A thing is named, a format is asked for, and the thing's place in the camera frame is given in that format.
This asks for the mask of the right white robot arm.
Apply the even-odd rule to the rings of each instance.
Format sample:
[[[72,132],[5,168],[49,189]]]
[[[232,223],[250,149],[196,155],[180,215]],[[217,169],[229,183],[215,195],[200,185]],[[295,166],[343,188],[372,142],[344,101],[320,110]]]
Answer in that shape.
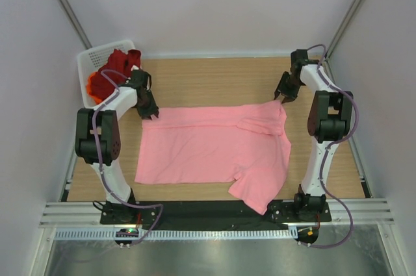
[[[354,99],[351,92],[341,90],[330,80],[322,60],[310,59],[307,49],[297,49],[291,53],[291,68],[283,73],[274,98],[283,104],[293,102],[303,86],[314,93],[307,118],[312,148],[290,211],[299,221],[313,221],[326,211],[326,181],[339,144],[350,136]]]

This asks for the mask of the pink t shirt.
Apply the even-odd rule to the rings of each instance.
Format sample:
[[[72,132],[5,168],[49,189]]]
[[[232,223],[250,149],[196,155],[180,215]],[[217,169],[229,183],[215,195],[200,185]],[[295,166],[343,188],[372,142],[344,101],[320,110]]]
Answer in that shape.
[[[142,122],[135,182],[230,183],[263,215],[287,178],[291,143],[279,101],[235,107],[162,108]]]

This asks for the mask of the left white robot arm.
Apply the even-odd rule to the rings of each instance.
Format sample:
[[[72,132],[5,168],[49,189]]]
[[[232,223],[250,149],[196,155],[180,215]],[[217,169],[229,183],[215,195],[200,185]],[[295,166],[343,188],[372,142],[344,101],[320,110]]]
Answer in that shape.
[[[118,120],[133,107],[142,119],[158,118],[159,107],[151,92],[151,75],[143,69],[135,66],[130,77],[111,69],[102,70],[100,75],[114,91],[95,107],[77,112],[75,153],[97,173],[104,187],[106,201],[93,202],[101,211],[100,223],[130,224],[144,207],[137,204],[121,169]]]

